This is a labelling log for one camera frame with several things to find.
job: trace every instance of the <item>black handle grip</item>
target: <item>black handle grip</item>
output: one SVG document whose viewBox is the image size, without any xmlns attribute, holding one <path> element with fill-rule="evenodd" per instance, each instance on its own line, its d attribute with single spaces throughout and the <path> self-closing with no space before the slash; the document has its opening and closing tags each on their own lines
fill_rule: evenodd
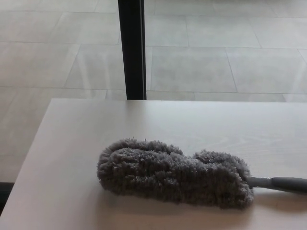
<svg viewBox="0 0 307 230">
<path fill-rule="evenodd" d="M 271 183 L 274 187 L 280 190 L 307 193 L 307 179 L 295 177 L 273 177 Z"/>
</svg>

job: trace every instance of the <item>tabletop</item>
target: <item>tabletop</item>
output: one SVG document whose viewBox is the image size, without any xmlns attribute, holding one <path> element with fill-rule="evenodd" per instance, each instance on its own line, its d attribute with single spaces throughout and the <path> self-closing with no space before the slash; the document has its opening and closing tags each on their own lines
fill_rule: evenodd
<svg viewBox="0 0 307 230">
<path fill-rule="evenodd" d="M 305 230 L 307 196 L 254 189 L 244 211 L 104 191 L 101 151 L 122 138 L 243 158 L 254 176 L 307 178 L 307 104 L 53 99 L 0 217 L 1 230 Z"/>
</svg>

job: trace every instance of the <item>floor tile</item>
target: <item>floor tile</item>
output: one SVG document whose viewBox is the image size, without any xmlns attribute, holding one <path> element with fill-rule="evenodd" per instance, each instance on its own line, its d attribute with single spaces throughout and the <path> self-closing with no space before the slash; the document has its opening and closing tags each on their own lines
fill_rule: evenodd
<svg viewBox="0 0 307 230">
<path fill-rule="evenodd" d="M 0 12 L 0 41 L 46 42 L 60 12 Z"/>
<path fill-rule="evenodd" d="M 286 102 L 307 102 L 307 94 L 283 94 Z"/>
<path fill-rule="evenodd" d="M 194 101 L 192 92 L 147 91 L 148 100 L 159 101 Z"/>
<path fill-rule="evenodd" d="M 51 98 L 104 99 L 106 91 L 19 88 L 0 122 L 0 155 L 25 156 Z"/>
<path fill-rule="evenodd" d="M 25 160 L 24 156 L 0 156 L 0 182 L 14 183 Z"/>
<path fill-rule="evenodd" d="M 223 48 L 154 47 L 151 89 L 236 92 Z"/>
<path fill-rule="evenodd" d="M 184 16 L 147 16 L 145 33 L 147 46 L 188 46 Z"/>
<path fill-rule="evenodd" d="M 118 12 L 117 0 L 99 0 L 95 12 L 99 13 L 116 13 Z"/>
<path fill-rule="evenodd" d="M 115 45 L 119 18 L 111 13 L 63 13 L 50 42 Z"/>
<path fill-rule="evenodd" d="M 214 15 L 212 0 L 156 0 L 155 14 Z"/>
<path fill-rule="evenodd" d="M 244 18 L 187 17 L 190 46 L 259 47 L 256 36 Z"/>
<path fill-rule="evenodd" d="M 152 81 L 152 63 L 153 63 L 153 48 L 146 47 L 146 88 L 151 89 Z"/>
<path fill-rule="evenodd" d="M 16 95 L 14 88 L 0 87 L 0 121 Z"/>
<path fill-rule="evenodd" d="M 250 18 L 253 30 L 265 48 L 307 48 L 307 19 Z"/>
<path fill-rule="evenodd" d="M 277 93 L 218 93 L 196 92 L 196 101 L 221 102 L 284 102 L 282 94 Z"/>
<path fill-rule="evenodd" d="M 121 46 L 81 45 L 65 87 L 126 89 Z"/>
<path fill-rule="evenodd" d="M 307 17 L 306 0 L 267 0 L 278 17 Z"/>
<path fill-rule="evenodd" d="M 213 7 L 221 16 L 276 17 L 265 0 L 213 0 Z"/>
<path fill-rule="evenodd" d="M 61 12 L 93 12 L 98 0 L 41 0 L 36 10 Z"/>
<path fill-rule="evenodd" d="M 32 11 L 40 0 L 1 0 L 0 11 Z"/>
<path fill-rule="evenodd" d="M 295 49 L 226 49 L 238 92 L 305 93 L 307 66 Z"/>
<path fill-rule="evenodd" d="M 79 45 L 7 43 L 0 53 L 0 86 L 63 87 Z"/>
<path fill-rule="evenodd" d="M 108 90 L 106 92 L 106 99 L 108 100 L 126 100 L 125 90 Z"/>
</svg>

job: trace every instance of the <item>tiled floor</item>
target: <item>tiled floor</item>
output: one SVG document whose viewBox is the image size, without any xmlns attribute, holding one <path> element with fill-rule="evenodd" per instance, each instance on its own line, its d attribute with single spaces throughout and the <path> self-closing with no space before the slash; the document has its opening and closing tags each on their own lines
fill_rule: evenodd
<svg viewBox="0 0 307 230">
<path fill-rule="evenodd" d="M 145 0 L 149 100 L 307 102 L 307 0 Z M 49 101 L 125 99 L 117 0 L 0 1 L 0 181 Z"/>
</svg>

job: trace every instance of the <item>gray tile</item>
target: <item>gray tile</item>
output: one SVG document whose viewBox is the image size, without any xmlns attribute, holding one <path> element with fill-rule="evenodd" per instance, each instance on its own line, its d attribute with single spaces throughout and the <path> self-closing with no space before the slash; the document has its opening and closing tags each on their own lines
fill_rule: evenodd
<svg viewBox="0 0 307 230">
<path fill-rule="evenodd" d="M 125 89 L 120 46 L 82 45 L 65 84 L 77 89 Z"/>
<path fill-rule="evenodd" d="M 307 19 L 250 18 L 249 21 L 262 47 L 307 47 Z"/>
<path fill-rule="evenodd" d="M 156 0 L 155 14 L 214 15 L 212 0 Z"/>
<path fill-rule="evenodd" d="M 307 102 L 307 94 L 283 94 L 286 102 Z"/>
<path fill-rule="evenodd" d="M 117 0 L 99 0 L 96 6 L 95 12 L 116 13 L 118 12 L 118 1 Z"/>
<path fill-rule="evenodd" d="M 306 0 L 267 0 L 278 17 L 307 17 Z"/>
<path fill-rule="evenodd" d="M 93 12 L 98 0 L 41 0 L 36 10 L 61 12 Z"/>
<path fill-rule="evenodd" d="M 196 92 L 196 101 L 221 102 L 284 102 L 282 94 L 277 93 L 218 93 Z"/>
<path fill-rule="evenodd" d="M 50 42 L 114 45 L 118 37 L 115 13 L 63 13 Z"/>
<path fill-rule="evenodd" d="M 148 100 L 163 101 L 194 101 L 192 92 L 147 91 Z"/>
<path fill-rule="evenodd" d="M 0 121 L 16 95 L 14 88 L 0 87 Z"/>
<path fill-rule="evenodd" d="M 151 89 L 152 81 L 152 63 L 153 63 L 153 48 L 146 47 L 146 88 Z"/>
<path fill-rule="evenodd" d="M 244 18 L 187 17 L 190 46 L 259 47 L 256 36 Z"/>
<path fill-rule="evenodd" d="M 0 12 L 0 41 L 46 42 L 59 12 Z"/>
<path fill-rule="evenodd" d="M 32 11 L 40 0 L 1 0 L 0 11 Z"/>
<path fill-rule="evenodd" d="M 25 156 L 51 98 L 104 99 L 106 91 L 19 88 L 0 122 L 0 155 Z"/>
<path fill-rule="evenodd" d="M 213 0 L 213 7 L 221 16 L 276 17 L 265 0 Z"/>
<path fill-rule="evenodd" d="M 106 99 L 108 100 L 126 100 L 125 90 L 108 90 L 106 92 Z"/>
<path fill-rule="evenodd" d="M 307 92 L 307 66 L 297 50 L 227 48 L 226 51 L 238 92 Z"/>
<path fill-rule="evenodd" d="M 14 183 L 23 165 L 24 156 L 0 156 L 0 182 Z"/>
<path fill-rule="evenodd" d="M 153 48 L 154 91 L 236 92 L 223 48 Z"/>
<path fill-rule="evenodd" d="M 184 16 L 147 16 L 145 33 L 148 46 L 188 46 Z"/>
<path fill-rule="evenodd" d="M 0 85 L 63 87 L 79 45 L 7 43 L 0 53 Z"/>
</svg>

